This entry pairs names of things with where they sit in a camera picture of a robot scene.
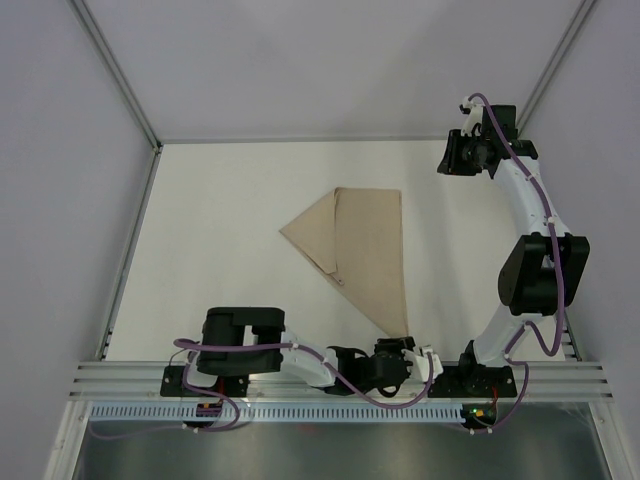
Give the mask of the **beige cloth napkin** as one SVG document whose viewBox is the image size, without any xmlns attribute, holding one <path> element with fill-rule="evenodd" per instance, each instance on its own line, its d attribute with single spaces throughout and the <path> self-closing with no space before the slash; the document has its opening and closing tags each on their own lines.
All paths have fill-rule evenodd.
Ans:
<svg viewBox="0 0 640 480">
<path fill-rule="evenodd" d="M 280 233 L 384 334 L 409 335 L 399 190 L 335 188 Z"/>
</svg>

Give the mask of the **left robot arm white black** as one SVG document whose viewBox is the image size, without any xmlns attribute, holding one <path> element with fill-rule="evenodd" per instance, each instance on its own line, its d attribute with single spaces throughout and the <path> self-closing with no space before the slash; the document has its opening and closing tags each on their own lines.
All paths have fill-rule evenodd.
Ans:
<svg viewBox="0 0 640 480">
<path fill-rule="evenodd" d="M 340 346 L 321 349 L 286 328 L 285 312 L 275 307 L 211 308 L 201 340 L 178 338 L 174 345 L 196 353 L 183 383 L 198 396 L 212 393 L 218 377 L 284 372 L 328 395 L 364 395 L 376 390 L 391 398 L 415 366 L 411 337 L 380 339 L 372 354 Z"/>
</svg>

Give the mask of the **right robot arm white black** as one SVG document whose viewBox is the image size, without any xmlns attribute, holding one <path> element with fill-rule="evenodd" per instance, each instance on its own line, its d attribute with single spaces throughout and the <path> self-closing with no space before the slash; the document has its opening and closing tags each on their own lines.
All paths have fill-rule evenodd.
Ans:
<svg viewBox="0 0 640 480">
<path fill-rule="evenodd" d="M 435 377 L 429 395 L 515 398 L 513 355 L 528 333 L 546 356 L 558 353 L 565 310 L 575 298 L 590 245 L 586 237 L 570 232 L 553 206 L 538 152 L 519 137 L 515 106 L 490 106 L 475 94 L 462 101 L 460 110 L 466 120 L 449 132 L 437 171 L 487 173 L 508 197 L 518 239 L 498 274 L 500 306 L 457 364 Z"/>
</svg>

